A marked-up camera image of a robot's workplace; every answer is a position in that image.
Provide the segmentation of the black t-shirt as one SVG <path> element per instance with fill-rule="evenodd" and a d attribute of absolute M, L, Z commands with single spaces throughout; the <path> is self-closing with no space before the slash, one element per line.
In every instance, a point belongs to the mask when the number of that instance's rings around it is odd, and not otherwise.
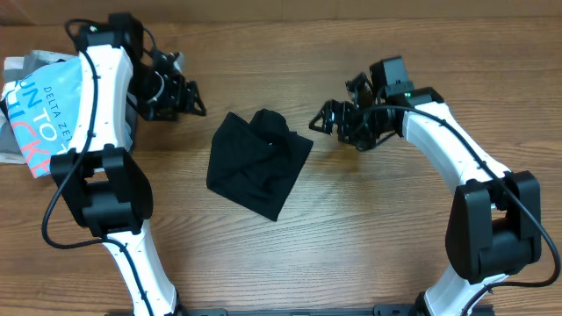
<path fill-rule="evenodd" d="M 267 109 L 245 121 L 229 112 L 213 135 L 206 186 L 276 221 L 313 148 Z"/>

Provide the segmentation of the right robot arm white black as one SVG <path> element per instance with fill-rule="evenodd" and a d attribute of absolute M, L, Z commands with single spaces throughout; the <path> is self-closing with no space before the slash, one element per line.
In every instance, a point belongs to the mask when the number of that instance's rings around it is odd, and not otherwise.
<path fill-rule="evenodd" d="M 453 118 L 433 88 L 416 89 L 404 75 L 361 74 L 346 83 L 350 100 L 328 100 L 311 120 L 359 151 L 384 133 L 418 148 L 453 194 L 445 248 L 449 265 L 413 304 L 377 305 L 376 315 L 491 315 L 479 301 L 542 253 L 540 185 L 489 156 Z"/>

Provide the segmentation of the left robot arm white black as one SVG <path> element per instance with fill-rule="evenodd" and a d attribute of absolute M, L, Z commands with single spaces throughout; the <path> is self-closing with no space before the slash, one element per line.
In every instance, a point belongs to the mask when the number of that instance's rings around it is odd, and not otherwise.
<path fill-rule="evenodd" d="M 90 230 L 89 241 L 71 248 L 102 245 L 112 256 L 133 301 L 134 315 L 185 315 L 168 279 L 150 228 L 151 184 L 126 147 L 126 111 L 146 121 L 175 121 L 179 114 L 206 115 L 198 85 L 183 74 L 181 53 L 146 49 L 148 29 L 130 14 L 112 14 L 105 23 L 77 18 L 65 24 L 82 71 L 76 129 L 69 149 L 50 161 L 57 190 L 42 224 L 44 241 L 58 199 L 76 223 Z"/>

